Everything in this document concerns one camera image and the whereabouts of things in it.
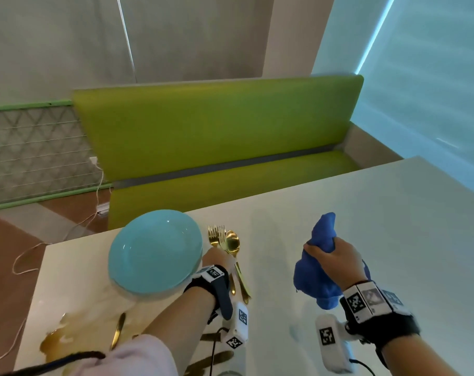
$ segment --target hand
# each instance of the hand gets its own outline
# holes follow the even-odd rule
[[[203,256],[203,267],[209,265],[221,265],[227,272],[231,273],[232,268],[235,266],[235,259],[223,249],[212,246]]]
[[[367,280],[362,257],[354,246],[339,237],[334,238],[334,246],[331,253],[308,244],[303,245],[303,249],[321,264],[322,269],[342,291],[359,281]]]

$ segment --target green bench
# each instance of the green bench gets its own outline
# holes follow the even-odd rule
[[[337,75],[75,91],[114,183],[109,229],[155,209],[188,211],[357,170],[335,145],[362,83]]]

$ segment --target white sleeve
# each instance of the white sleeve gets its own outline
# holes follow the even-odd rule
[[[102,360],[82,360],[71,376],[178,376],[171,351],[151,335],[139,335]]]

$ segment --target cleaning cloth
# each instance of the cleaning cloth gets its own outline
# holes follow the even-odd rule
[[[307,241],[307,244],[318,246],[327,253],[333,252],[335,249],[333,239],[336,237],[335,218],[334,213],[322,215],[312,229],[312,238]],[[371,279],[366,264],[364,264],[364,271],[367,278]],[[322,270],[319,262],[305,250],[303,250],[301,260],[296,263],[293,283],[297,290],[314,297],[317,300],[317,305],[324,310],[334,309],[342,295],[338,285]]]

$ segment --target brown floor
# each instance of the brown floor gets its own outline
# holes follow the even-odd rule
[[[100,203],[108,202],[110,192],[100,190]],[[90,192],[76,196],[67,196],[40,203],[45,208],[80,223],[96,211],[96,193]],[[107,230],[108,217],[96,217],[88,229],[95,233]],[[0,219],[0,356],[12,345],[21,323],[26,318],[38,271],[14,275],[11,267],[15,258],[23,251],[39,243],[40,240]],[[18,272],[38,268],[42,262],[45,245],[23,256],[17,266]],[[13,370],[21,335],[13,350],[0,360],[0,373]]]

